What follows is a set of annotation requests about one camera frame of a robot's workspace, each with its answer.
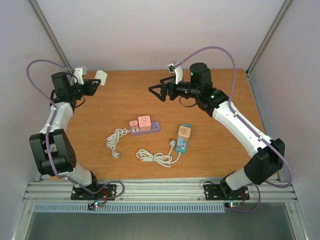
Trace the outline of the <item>white plug adapter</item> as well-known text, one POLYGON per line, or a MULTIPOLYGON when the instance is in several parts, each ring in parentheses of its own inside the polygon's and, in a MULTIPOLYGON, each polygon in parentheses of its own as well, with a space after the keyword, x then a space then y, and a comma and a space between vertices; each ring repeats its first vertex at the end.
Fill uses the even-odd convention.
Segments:
POLYGON ((100 80, 100 84, 104 86, 107 81, 108 74, 103 70, 97 70, 94 79, 100 80))

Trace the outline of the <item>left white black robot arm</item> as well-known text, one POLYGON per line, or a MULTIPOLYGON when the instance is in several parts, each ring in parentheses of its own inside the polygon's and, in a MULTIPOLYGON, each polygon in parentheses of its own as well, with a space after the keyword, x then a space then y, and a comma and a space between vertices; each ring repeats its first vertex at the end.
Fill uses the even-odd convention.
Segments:
POLYGON ((39 133, 29 137, 29 144, 37 170, 41 175, 64 178, 83 194, 96 199, 101 193, 96 176, 77 163, 76 153, 67 137, 66 129, 77 101, 93 96, 106 83, 107 73, 98 70, 94 79, 83 79, 80 69, 73 73, 57 72, 51 75, 54 89, 50 95, 50 114, 39 133))

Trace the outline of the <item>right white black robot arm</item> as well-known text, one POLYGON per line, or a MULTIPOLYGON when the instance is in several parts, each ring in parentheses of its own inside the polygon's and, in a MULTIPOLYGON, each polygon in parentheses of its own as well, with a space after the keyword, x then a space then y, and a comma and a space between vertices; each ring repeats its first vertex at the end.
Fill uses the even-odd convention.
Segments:
POLYGON ((169 97, 193 98, 198 107, 225 126, 243 145, 249 162, 241 169, 225 176, 219 184, 219 193, 224 199, 234 197, 240 188, 250 184, 260 185, 284 166, 285 144, 281 139, 273 140, 250 123, 229 97, 213 86, 211 71, 205 63, 194 63, 189 67, 190 80, 183 80, 183 71, 175 69, 173 76, 150 86, 149 92, 162 102, 169 97))

